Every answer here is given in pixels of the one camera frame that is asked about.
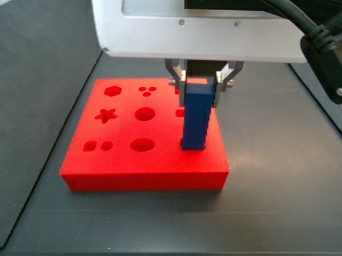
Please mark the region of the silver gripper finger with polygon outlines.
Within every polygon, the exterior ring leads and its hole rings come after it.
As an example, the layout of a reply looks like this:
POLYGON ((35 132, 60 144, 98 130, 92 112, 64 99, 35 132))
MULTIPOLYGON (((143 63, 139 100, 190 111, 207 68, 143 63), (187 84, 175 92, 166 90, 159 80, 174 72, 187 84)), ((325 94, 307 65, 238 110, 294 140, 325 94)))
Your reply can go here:
POLYGON ((213 107, 217 108, 221 99, 221 93, 233 86, 233 79, 243 69, 243 61, 229 61, 223 68, 217 72, 214 85, 215 85, 215 96, 213 107))
POLYGON ((186 96, 186 83, 187 83, 186 70, 180 67, 178 59, 166 59, 164 65, 172 77, 171 81, 174 82, 175 88, 179 91, 179 106, 183 107, 184 96, 186 96))

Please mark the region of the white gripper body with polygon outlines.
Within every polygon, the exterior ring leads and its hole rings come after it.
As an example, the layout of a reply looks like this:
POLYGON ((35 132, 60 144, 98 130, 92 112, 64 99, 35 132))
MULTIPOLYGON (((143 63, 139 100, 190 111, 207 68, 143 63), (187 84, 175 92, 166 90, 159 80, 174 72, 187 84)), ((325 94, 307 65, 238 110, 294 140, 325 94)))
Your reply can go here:
POLYGON ((92 0, 112 57, 302 63, 302 32, 263 11, 187 9, 184 0, 92 0))

